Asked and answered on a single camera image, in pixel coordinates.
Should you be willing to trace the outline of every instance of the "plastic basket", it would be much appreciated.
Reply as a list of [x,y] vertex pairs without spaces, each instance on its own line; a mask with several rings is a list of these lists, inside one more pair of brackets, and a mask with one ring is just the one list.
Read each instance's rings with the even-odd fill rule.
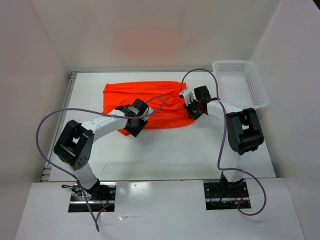
[[269,98],[252,61],[214,61],[212,68],[223,102],[239,108],[253,109],[269,105]]

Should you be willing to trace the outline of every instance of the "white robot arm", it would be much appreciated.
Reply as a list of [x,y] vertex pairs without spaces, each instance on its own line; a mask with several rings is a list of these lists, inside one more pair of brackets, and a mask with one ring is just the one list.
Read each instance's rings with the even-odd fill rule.
[[[137,98],[132,105],[116,107],[110,112],[110,115],[139,117],[149,115],[152,112],[151,107]],[[85,122],[71,120],[65,125],[53,151],[64,163],[69,165],[81,185],[94,197],[102,191],[103,186],[100,186],[99,179],[94,175],[89,165],[93,143],[118,129],[125,129],[136,137],[147,123],[147,117],[127,119],[101,116]]]
[[[215,116],[220,120],[225,119],[218,99],[211,98],[206,86],[195,88],[194,93],[184,89],[180,96],[184,98],[184,108],[191,119],[196,120],[202,114]],[[228,142],[231,149],[236,152],[230,168],[244,170],[251,153],[264,142],[258,116],[253,108],[243,109],[224,102],[223,105],[226,111]],[[223,188],[230,190],[239,187],[243,178],[243,172],[229,170],[221,174],[220,182]]]

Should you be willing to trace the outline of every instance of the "orange fabric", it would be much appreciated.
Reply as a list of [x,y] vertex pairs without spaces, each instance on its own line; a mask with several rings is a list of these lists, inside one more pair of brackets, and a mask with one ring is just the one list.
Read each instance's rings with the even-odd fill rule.
[[[179,97],[180,83],[176,81],[140,81],[124,82],[105,85],[103,91],[103,113],[110,113],[115,107],[132,104],[136,98],[148,101],[156,95],[165,96],[165,104],[156,114],[148,118],[144,129],[169,129],[183,127],[194,121],[188,117],[184,109],[184,99]],[[156,98],[148,105],[156,110],[162,104],[161,97]],[[124,135],[129,133],[120,129]]]

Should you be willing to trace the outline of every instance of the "wall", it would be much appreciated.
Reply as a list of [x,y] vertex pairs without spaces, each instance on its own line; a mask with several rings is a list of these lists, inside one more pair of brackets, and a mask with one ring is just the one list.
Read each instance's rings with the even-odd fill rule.
[[249,59],[279,0],[30,0],[73,71]]
[[[25,0],[0,2],[0,233],[14,239],[32,182],[44,161],[35,145],[41,118],[63,101],[67,68]],[[42,130],[48,151],[57,118]]]
[[261,120],[278,177],[287,185],[307,240],[319,239],[320,10],[282,0],[252,61],[270,98]]

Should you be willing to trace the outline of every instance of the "purple cable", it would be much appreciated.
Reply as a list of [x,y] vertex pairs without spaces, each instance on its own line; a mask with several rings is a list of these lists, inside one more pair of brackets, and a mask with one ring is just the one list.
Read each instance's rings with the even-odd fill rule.
[[95,223],[95,228],[96,230],[99,232],[100,229],[99,229],[99,225],[98,225],[98,218],[101,214],[101,212],[106,209],[106,207],[108,206],[105,206],[104,208],[102,208],[98,215],[95,217],[94,213],[92,212],[92,209],[90,207],[90,204],[88,202],[88,199],[87,199],[87,196],[86,196],[86,193],[85,193],[85,189],[84,187],[81,185],[80,181],[77,179],[77,177],[72,174],[71,172],[65,170],[64,168],[54,164],[53,162],[51,162],[45,155],[44,153],[42,152],[41,148],[40,148],[40,144],[39,144],[39,132],[40,132],[40,129],[41,129],[41,126],[42,124],[44,124],[44,122],[49,118],[51,117],[52,115],[54,114],[57,114],[57,113],[60,113],[60,112],[64,112],[64,111],[80,111],[80,112],[86,112],[86,113],[91,113],[91,114],[97,114],[97,115],[101,115],[101,116],[105,116],[105,117],[110,117],[110,118],[118,118],[118,119],[144,119],[144,118],[147,118],[147,117],[150,117],[152,116],[153,114],[156,114],[164,105],[165,105],[165,102],[166,102],[166,98],[165,96],[163,95],[157,95],[151,99],[149,99],[147,101],[150,102],[152,101],[153,99],[156,99],[156,98],[162,98],[163,101],[162,101],[162,104],[156,109],[154,110],[152,113],[150,114],[147,114],[147,115],[144,115],[144,116],[118,116],[118,115],[111,115],[111,114],[104,114],[104,113],[101,113],[101,112],[98,112],[98,111],[92,111],[92,110],[88,110],[88,109],[83,109],[83,108],[62,108],[62,109],[59,109],[59,110],[56,110],[56,111],[53,111],[53,112],[50,112],[48,115],[46,115],[39,123],[37,129],[36,129],[36,132],[35,132],[35,144],[36,144],[36,148],[39,152],[39,154],[41,155],[41,157],[48,163],[48,164],[51,164],[53,167],[63,171],[64,173],[70,175],[71,177],[73,177],[74,179],[76,179],[76,183],[78,184],[78,186],[80,187],[81,191],[82,191],[82,194],[83,194],[83,197],[84,197],[84,200],[85,200],[85,203],[89,209],[89,212],[92,216],[92,219]]
[[225,109],[225,106],[224,104],[221,102],[220,98],[219,98],[219,88],[218,88],[218,81],[216,79],[216,76],[209,70],[205,69],[205,68],[195,68],[195,69],[192,69],[190,71],[188,71],[182,81],[181,81],[181,86],[180,86],[180,92],[182,91],[182,88],[183,88],[183,84],[184,84],[184,80],[186,78],[186,76],[191,73],[191,72],[194,72],[194,71],[205,71],[205,72],[208,72],[209,74],[211,74],[211,76],[213,77],[214,81],[215,81],[215,87],[216,87],[216,97],[218,99],[218,102],[220,103],[221,107],[222,107],[222,111],[223,111],[223,115],[224,115],[224,129],[223,129],[223,137],[222,137],[222,143],[221,143],[221,147],[220,147],[220,152],[219,152],[219,156],[218,156],[218,162],[217,162],[217,167],[220,171],[239,171],[239,172],[243,172],[247,175],[249,175],[250,177],[252,177],[254,180],[256,180],[256,182],[259,184],[259,186],[261,187],[262,189],[262,192],[263,192],[263,197],[264,197],[264,201],[263,201],[263,205],[262,207],[260,208],[260,210],[258,210],[257,212],[254,212],[254,213],[246,213],[246,212],[243,212],[241,209],[240,209],[240,205],[243,204],[244,202],[248,202],[248,200],[244,200],[244,201],[241,201],[240,203],[237,204],[237,208],[239,210],[240,213],[242,213],[243,215],[246,215],[246,216],[255,216],[255,215],[258,215],[259,213],[261,213],[265,207],[266,207],[266,204],[267,204],[267,194],[266,194],[266,191],[264,189],[264,187],[262,186],[261,182],[259,181],[259,179],[257,179],[254,175],[252,175],[250,172],[247,172],[247,171],[244,171],[240,168],[234,168],[234,167],[227,167],[227,168],[222,168],[220,167],[220,162],[221,162],[221,157],[222,157],[222,152],[224,150],[224,146],[225,146],[225,142],[226,142],[226,136],[227,136],[227,113],[226,113],[226,109]]

